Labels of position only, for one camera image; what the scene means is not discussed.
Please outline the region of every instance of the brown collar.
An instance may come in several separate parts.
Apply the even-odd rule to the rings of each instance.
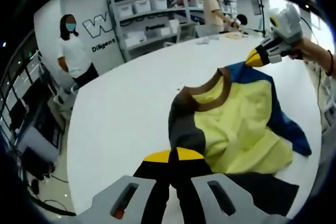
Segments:
[[[208,103],[200,104],[192,97],[192,95],[203,94],[211,90],[218,83],[220,78],[224,78],[224,85],[223,90],[217,99]],[[229,70],[225,67],[218,68],[214,76],[212,76],[212,78],[205,84],[196,88],[184,86],[177,96],[182,99],[187,106],[190,106],[194,111],[208,111],[221,106],[226,101],[231,90],[231,83],[232,81]]]

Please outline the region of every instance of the wall lettering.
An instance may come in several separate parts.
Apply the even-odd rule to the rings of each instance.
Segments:
[[[100,49],[105,49],[106,46],[108,46],[112,43],[116,43],[116,39],[112,39],[112,40],[106,41],[105,43],[95,45],[94,47],[91,48],[92,52],[96,52]]]
[[[93,18],[93,21],[88,19],[83,23],[84,28],[88,31],[91,38],[96,38],[101,35],[101,31],[107,33],[113,30],[110,14],[99,14]]]

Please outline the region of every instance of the white table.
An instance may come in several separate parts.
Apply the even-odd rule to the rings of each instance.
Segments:
[[[199,86],[217,67],[243,61],[261,38],[234,40],[220,36],[208,45],[196,40],[163,48],[132,60],[80,89],[68,135],[68,178],[77,214],[94,195],[123,175],[133,175],[144,157],[170,149],[168,115],[183,86]],[[288,57],[259,68],[273,76],[282,110],[305,132],[312,155],[294,154],[292,164],[276,177],[299,185],[287,214],[292,218],[311,191],[321,150],[317,96],[303,61]],[[183,223],[176,192],[162,223]]]

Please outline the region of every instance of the black pants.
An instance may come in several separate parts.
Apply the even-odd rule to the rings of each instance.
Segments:
[[[97,78],[99,75],[94,67],[94,65],[91,63],[89,69],[82,74],[81,76],[74,78],[75,82],[77,83],[77,85],[81,88],[83,87],[85,84],[89,83],[90,81],[94,80],[95,78]]]

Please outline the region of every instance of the beige shirt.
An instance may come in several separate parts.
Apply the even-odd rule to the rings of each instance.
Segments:
[[[224,31],[224,21],[212,11],[221,10],[218,0],[203,0],[203,12],[206,25],[213,26],[218,32]]]

